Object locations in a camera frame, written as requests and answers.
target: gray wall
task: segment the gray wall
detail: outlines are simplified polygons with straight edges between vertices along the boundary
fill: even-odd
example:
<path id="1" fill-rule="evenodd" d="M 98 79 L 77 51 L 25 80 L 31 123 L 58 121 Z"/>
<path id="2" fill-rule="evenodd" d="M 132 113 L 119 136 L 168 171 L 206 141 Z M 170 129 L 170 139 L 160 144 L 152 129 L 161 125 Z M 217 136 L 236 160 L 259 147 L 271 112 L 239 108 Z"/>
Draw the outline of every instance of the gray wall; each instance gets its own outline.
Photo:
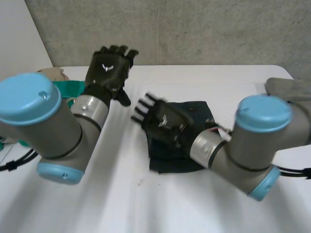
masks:
<path id="1" fill-rule="evenodd" d="M 87 66 L 101 45 L 137 65 L 273 64 L 311 77 L 310 0 L 26 0 L 55 66 Z"/>

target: black band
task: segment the black band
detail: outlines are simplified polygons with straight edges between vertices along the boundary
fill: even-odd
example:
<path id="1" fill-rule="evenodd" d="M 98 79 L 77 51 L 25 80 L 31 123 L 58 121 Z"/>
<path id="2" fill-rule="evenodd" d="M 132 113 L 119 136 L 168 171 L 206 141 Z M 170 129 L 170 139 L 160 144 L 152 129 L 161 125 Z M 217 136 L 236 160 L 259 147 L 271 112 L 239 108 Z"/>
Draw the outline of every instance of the black band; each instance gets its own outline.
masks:
<path id="1" fill-rule="evenodd" d="M 227 143 L 226 140 L 222 141 L 221 143 L 218 144 L 218 146 L 215 148 L 215 150 L 213 151 L 212 155 L 209 158 L 208 161 L 208 168 L 212 167 L 212 163 L 214 161 L 214 158 L 216 156 L 216 154 L 219 152 L 219 150 Z"/>
<path id="2" fill-rule="evenodd" d="M 230 155 L 228 155 L 228 158 L 230 159 L 231 162 L 234 163 L 235 166 L 243 169 L 243 170 L 246 170 L 246 171 L 250 171 L 250 172 L 260 172 L 260 171 L 266 171 L 269 169 L 270 165 L 267 166 L 267 167 L 264 167 L 264 168 L 259 168 L 259 169 L 253 169 L 253 168 L 249 168 L 249 167 L 246 167 L 246 166 L 243 166 L 241 164 L 238 164 L 237 162 L 235 162 Z"/>
<path id="3" fill-rule="evenodd" d="M 61 155 L 58 155 L 58 156 L 56 156 L 56 157 L 47 158 L 47 159 L 59 159 L 59 158 L 65 157 L 65 156 L 67 156 L 68 154 L 70 154 L 71 152 L 73 152 L 73 151 L 78 147 L 78 145 L 81 143 L 82 138 L 83 138 L 83 130 L 82 130 L 81 125 L 80 125 L 80 129 L 81 129 L 81 133 L 80 133 L 79 140 L 77 141 L 77 143 L 76 143 L 70 150 L 68 150 L 67 152 L 65 152 L 65 153 L 63 153 L 63 154 L 61 154 Z"/>
<path id="4" fill-rule="evenodd" d="M 10 161 L 10 162 L 6 163 L 5 166 L 6 166 L 6 169 L 8 171 L 12 171 L 12 170 L 17 169 L 18 163 L 16 161 Z"/>
<path id="5" fill-rule="evenodd" d="M 75 114 L 73 114 L 73 115 L 74 115 L 76 118 L 82 118 L 82 119 L 84 119 L 84 120 L 87 120 L 88 122 L 90 122 L 91 124 L 93 124 L 93 125 L 98 129 L 99 132 L 102 131 L 102 129 L 101 129 L 101 127 L 99 126 L 99 124 L 98 124 L 96 121 L 94 121 L 93 119 L 91 119 L 91 118 L 89 118 L 89 117 L 87 117 L 87 116 L 81 115 L 81 114 L 77 114 L 77 113 L 75 113 Z"/>

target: blue end cap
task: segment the blue end cap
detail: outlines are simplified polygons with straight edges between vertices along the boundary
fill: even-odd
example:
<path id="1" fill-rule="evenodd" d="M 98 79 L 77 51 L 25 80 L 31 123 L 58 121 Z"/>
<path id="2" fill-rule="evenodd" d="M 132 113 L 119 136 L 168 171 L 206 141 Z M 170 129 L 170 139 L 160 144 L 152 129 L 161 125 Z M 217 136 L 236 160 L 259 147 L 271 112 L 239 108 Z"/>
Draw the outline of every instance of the blue end cap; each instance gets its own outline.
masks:
<path id="1" fill-rule="evenodd" d="M 81 181 L 84 172 L 69 166 L 39 162 L 37 174 L 57 183 L 77 184 Z"/>
<path id="2" fill-rule="evenodd" d="M 58 88 L 38 73 L 19 74 L 0 82 L 0 120 L 16 126 L 42 122 L 60 107 Z"/>
<path id="3" fill-rule="evenodd" d="M 272 133 L 286 127 L 293 118 L 290 106 L 274 96 L 255 95 L 243 99 L 236 123 L 254 133 Z"/>
<path id="4" fill-rule="evenodd" d="M 254 198 L 257 201 L 262 201 L 267 195 L 270 188 L 275 184 L 276 180 L 280 176 L 278 168 L 273 167 L 269 174 L 258 184 L 254 190 L 248 194 L 248 196 Z"/>

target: black cloth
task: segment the black cloth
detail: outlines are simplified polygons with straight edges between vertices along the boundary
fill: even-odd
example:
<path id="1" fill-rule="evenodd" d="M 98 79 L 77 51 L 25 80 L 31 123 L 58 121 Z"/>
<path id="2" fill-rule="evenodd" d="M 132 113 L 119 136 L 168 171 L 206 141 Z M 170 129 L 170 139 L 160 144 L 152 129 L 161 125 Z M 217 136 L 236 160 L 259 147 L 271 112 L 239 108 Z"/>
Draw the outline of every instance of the black cloth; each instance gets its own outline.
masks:
<path id="1" fill-rule="evenodd" d="M 204 101 L 169 103 L 189 114 L 197 125 L 205 125 L 207 119 L 214 119 Z M 148 138 L 149 169 L 158 173 L 186 173 L 204 169 L 200 164 L 189 158 L 182 149 L 172 149 L 164 143 Z"/>

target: white table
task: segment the white table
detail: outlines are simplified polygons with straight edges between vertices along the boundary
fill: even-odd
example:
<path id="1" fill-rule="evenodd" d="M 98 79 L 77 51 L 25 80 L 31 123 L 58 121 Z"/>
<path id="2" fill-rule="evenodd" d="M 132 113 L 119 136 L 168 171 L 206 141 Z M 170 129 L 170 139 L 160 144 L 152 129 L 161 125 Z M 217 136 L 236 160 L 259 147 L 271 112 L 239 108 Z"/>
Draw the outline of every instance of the white table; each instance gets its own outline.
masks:
<path id="1" fill-rule="evenodd" d="M 65 67 L 83 80 L 87 67 Z M 205 100 L 219 123 L 232 127 L 241 99 L 264 92 L 270 77 L 291 79 L 277 66 L 133 67 L 129 108 L 112 102 L 79 185 L 39 178 L 36 162 L 0 173 L 1 233 L 306 233 L 311 229 L 310 181 L 281 177 L 262 202 L 208 170 L 150 172 L 146 137 L 129 120 L 146 91 L 170 101 Z M 16 145 L 5 162 L 25 153 Z M 310 146 L 277 153 L 281 166 L 311 165 Z"/>

